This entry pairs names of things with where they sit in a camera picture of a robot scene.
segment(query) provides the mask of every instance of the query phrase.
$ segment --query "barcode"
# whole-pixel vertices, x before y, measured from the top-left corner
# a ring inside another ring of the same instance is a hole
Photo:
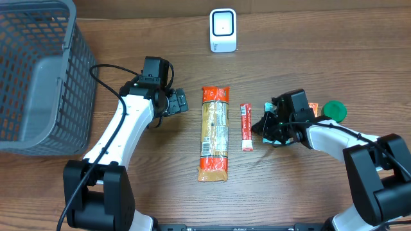
[[[203,156],[210,155],[210,143],[209,142],[203,142],[201,144],[201,155]]]
[[[245,106],[241,106],[241,116],[245,116],[245,115],[247,115],[245,111]]]

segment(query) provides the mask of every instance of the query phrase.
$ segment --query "bin bottom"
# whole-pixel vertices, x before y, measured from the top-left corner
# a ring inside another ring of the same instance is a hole
[[[54,100],[60,97],[56,95],[56,86],[61,66],[61,56],[45,57],[35,64],[24,105],[20,141],[36,137],[50,122]]]

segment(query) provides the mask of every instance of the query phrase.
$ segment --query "orange package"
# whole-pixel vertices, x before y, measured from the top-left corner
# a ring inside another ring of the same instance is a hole
[[[229,87],[203,87],[199,182],[228,180]]]

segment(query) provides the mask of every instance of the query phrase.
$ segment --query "wooden table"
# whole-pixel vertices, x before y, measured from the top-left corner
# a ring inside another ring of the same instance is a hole
[[[254,151],[242,152],[240,103],[252,103],[255,123],[272,96],[303,88],[320,106],[344,102],[345,126],[397,133],[411,144],[410,21],[411,8],[239,15],[238,50],[228,54],[210,52],[208,17],[79,21],[99,63],[139,71],[146,55],[160,56],[174,65],[173,86],[186,92],[189,112],[145,131],[132,157],[137,210],[161,223],[291,225],[322,223],[348,208],[345,167],[332,157],[300,144],[274,149],[257,135]],[[119,89],[132,76],[102,69],[100,78]],[[206,85],[231,87],[225,183],[197,182]],[[90,147],[116,105],[99,86]],[[62,171],[71,158],[82,156],[1,154],[0,230],[55,230],[64,207]]]

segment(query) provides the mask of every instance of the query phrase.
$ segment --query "perforated bin side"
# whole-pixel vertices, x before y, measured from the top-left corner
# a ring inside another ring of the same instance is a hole
[[[70,0],[0,3],[0,151],[72,155],[87,147],[96,92],[88,70],[96,59],[75,24],[75,16]],[[45,78],[52,77],[48,83],[55,87],[32,87],[33,72],[45,57],[61,58],[56,59],[59,63],[54,74],[42,73]],[[22,124],[31,112],[27,108],[33,89],[55,91],[56,95],[50,101],[53,105],[48,105],[52,111],[49,119],[30,114],[27,129]],[[46,129],[39,133],[33,121],[46,123]]]

